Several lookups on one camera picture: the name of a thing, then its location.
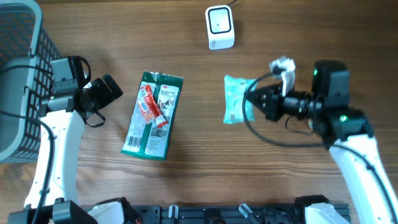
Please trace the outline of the red snack packet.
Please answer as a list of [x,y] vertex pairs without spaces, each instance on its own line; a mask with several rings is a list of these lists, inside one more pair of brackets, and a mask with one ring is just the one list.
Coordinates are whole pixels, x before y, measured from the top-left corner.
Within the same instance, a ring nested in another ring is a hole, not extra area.
[[140,87],[137,101],[146,124],[155,123],[156,128],[161,128],[168,123],[155,102],[150,85]]

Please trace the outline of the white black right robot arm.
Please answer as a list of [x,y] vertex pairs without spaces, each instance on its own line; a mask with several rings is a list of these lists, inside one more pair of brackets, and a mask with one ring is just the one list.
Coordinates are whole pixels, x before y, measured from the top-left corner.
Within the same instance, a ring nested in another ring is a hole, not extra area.
[[295,64],[291,58],[270,63],[270,73],[280,83],[256,89],[249,85],[242,104],[252,103],[270,121],[294,116],[312,122],[338,166],[363,223],[397,223],[397,196],[384,170],[375,133],[367,116],[349,106],[350,72],[344,62],[318,60],[313,68],[312,90],[295,90]]

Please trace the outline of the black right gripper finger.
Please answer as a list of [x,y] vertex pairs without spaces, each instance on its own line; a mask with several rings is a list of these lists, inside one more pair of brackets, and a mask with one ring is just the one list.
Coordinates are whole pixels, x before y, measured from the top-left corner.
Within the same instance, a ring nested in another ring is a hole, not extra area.
[[259,111],[266,115],[266,95],[258,93],[249,93],[246,98]]
[[274,89],[269,87],[269,86],[264,86],[261,88],[257,88],[253,91],[249,92],[249,95],[269,95],[269,94],[273,94],[274,93]]

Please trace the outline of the teal wet wipes pack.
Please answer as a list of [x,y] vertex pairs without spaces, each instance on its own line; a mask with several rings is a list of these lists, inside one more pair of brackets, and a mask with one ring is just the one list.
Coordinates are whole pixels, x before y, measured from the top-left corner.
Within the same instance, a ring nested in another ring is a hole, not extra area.
[[243,96],[246,90],[255,82],[255,79],[224,77],[224,92],[226,110],[224,124],[243,123]]

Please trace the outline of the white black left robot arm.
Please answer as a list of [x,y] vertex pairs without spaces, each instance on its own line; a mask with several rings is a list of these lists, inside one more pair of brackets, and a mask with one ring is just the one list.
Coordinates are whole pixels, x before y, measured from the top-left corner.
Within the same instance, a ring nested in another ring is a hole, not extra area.
[[87,119],[122,95],[109,75],[91,79],[81,56],[15,58],[1,67],[1,160],[36,161],[24,208],[9,223],[124,223],[131,206],[111,199],[84,210],[76,168]]

